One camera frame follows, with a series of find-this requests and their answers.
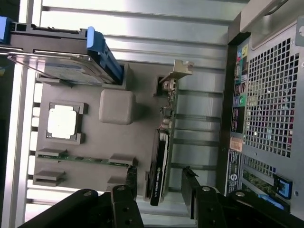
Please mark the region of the green RAM stick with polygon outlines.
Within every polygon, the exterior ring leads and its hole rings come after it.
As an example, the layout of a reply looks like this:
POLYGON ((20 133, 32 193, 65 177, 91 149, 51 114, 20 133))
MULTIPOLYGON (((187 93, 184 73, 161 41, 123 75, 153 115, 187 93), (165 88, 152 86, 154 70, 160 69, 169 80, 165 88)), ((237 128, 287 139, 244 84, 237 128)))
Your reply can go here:
POLYGON ((92 157, 82 157, 82 156, 74 156, 74 155, 59 155, 59 156, 51 156, 51 155, 38 155, 38 158, 47 159, 47 160, 54 160, 58 162, 84 162, 84 163, 91 163, 91 164, 100 164, 100 165, 110 165, 110 166, 118 166, 118 167, 130 167, 132 165, 127 163, 118 163, 118 162, 111 162, 109 159, 100 159, 100 158, 92 158, 92 157))

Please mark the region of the grey parts rack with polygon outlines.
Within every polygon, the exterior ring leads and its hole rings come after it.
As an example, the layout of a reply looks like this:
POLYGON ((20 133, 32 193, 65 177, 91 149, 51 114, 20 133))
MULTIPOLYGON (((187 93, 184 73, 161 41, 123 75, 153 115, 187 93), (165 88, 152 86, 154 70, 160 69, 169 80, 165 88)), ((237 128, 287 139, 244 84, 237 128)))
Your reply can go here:
POLYGON ((43 85, 33 184, 48 187, 109 191, 125 184, 128 167, 73 161, 54 161, 38 155, 74 155, 109 159, 137 168, 137 195, 145 198, 146 173, 150 171, 154 132, 166 98, 153 96, 157 76, 173 66, 125 63, 122 85, 43 85), (77 112, 71 139, 47 132, 49 110, 72 106, 77 112))

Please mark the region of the blue slot retention clip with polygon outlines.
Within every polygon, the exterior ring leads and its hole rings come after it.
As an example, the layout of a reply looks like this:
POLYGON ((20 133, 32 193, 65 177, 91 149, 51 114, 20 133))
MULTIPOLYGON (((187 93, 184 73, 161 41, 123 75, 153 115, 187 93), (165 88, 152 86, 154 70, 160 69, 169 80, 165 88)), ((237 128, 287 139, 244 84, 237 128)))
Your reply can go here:
POLYGON ((285 209, 284 206, 283 206, 281 203, 279 203, 279 202, 276 201, 275 199, 271 198, 269 195, 259 194, 258 197, 259 197, 259 198, 262 198, 263 200, 265 200, 265 201, 271 203, 272 205, 274 205, 274 206, 276 206, 276 207, 278 207, 278 208, 280 208, 280 209, 282 209, 282 210, 285 209))
POLYGON ((292 196, 293 182, 281 175, 273 174, 274 178, 274 191, 286 200, 290 200, 292 196))

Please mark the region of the silver CPU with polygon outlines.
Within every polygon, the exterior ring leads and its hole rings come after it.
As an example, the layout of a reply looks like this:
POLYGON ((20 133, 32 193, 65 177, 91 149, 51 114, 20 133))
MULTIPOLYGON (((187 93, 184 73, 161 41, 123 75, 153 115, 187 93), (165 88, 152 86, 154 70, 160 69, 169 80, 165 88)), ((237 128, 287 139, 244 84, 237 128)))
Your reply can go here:
POLYGON ((55 138, 71 139, 76 132, 76 117, 72 106, 56 104, 49 110, 47 132, 55 138))

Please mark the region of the open black PC case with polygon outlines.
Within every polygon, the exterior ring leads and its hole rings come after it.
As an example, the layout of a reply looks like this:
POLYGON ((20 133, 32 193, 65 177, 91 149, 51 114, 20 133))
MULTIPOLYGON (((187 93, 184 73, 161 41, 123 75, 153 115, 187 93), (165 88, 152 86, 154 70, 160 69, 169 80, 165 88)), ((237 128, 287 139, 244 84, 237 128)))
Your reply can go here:
POLYGON ((216 174, 223 194, 269 195, 304 220, 304 0, 250 0, 229 25, 216 174))

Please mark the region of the hard disk with blue carrier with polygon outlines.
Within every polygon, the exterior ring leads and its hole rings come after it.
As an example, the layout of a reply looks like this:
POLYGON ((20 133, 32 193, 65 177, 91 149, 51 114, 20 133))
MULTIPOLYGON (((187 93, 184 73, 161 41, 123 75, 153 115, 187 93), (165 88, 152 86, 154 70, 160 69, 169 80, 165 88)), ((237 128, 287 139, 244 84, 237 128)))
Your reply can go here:
POLYGON ((122 85, 124 67, 101 32, 44 28, 0 16, 0 56, 38 73, 49 85, 122 85))

